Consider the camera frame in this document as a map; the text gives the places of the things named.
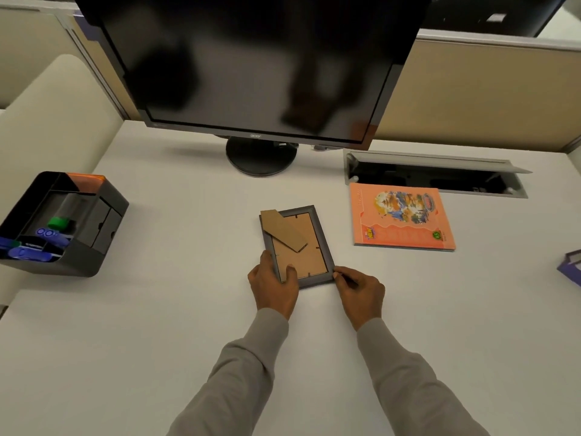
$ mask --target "pen holder compartment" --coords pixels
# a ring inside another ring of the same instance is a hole
[[[44,171],[0,225],[0,263],[92,277],[128,206],[105,176]]]

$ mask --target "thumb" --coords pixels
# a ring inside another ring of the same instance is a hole
[[[299,286],[299,278],[297,276],[296,269],[291,264],[287,266],[287,281],[285,284]]]
[[[345,278],[343,278],[343,276],[338,272],[333,272],[333,279],[335,279],[335,284],[337,285],[337,289],[339,290],[339,295],[341,296],[341,298],[343,298],[343,296],[348,291],[350,291],[350,288],[347,285]]]

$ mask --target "black desk organizer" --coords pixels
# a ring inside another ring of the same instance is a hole
[[[47,227],[69,193],[77,193],[79,198],[70,222],[61,231],[70,242],[60,248],[36,233]],[[99,271],[128,206],[105,176],[44,171],[0,225],[0,238],[4,244],[14,241],[16,246],[20,243],[52,257],[48,261],[17,259],[5,246],[0,249],[0,263],[33,274],[92,277]]]

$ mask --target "person's left hand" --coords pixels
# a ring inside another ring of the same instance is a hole
[[[296,299],[299,297],[299,280],[293,265],[287,266],[287,281],[281,283],[274,273],[272,256],[265,250],[257,264],[248,274],[256,308],[271,308],[287,320],[290,319]]]

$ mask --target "gray sweatshirt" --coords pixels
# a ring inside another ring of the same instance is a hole
[[[244,338],[226,344],[206,384],[168,436],[250,436],[272,391],[274,361],[288,335],[285,317],[261,309]],[[381,319],[357,343],[396,436],[489,436],[417,353],[406,351]]]

